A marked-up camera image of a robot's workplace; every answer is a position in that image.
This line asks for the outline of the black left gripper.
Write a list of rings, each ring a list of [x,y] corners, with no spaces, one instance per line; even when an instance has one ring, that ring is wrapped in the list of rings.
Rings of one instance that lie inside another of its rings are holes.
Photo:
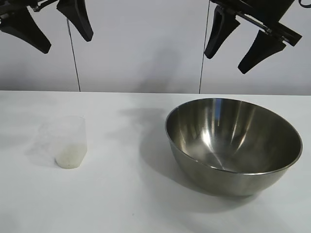
[[[1,0],[0,30],[47,54],[51,43],[37,26],[28,7],[34,12],[39,12],[48,5],[48,0]],[[93,30],[88,19],[85,0],[60,0],[56,9],[75,26],[86,42],[92,40]]]

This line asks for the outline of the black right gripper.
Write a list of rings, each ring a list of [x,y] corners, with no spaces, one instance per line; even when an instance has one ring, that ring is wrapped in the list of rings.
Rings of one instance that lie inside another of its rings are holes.
[[[279,22],[293,4],[292,0],[214,0],[213,3],[217,6],[204,51],[208,59],[213,58],[224,41],[240,25],[236,15],[280,37],[291,46],[295,46],[302,38],[300,34]],[[258,31],[252,46],[240,61],[238,69],[242,74],[286,47],[281,40],[266,32]]]

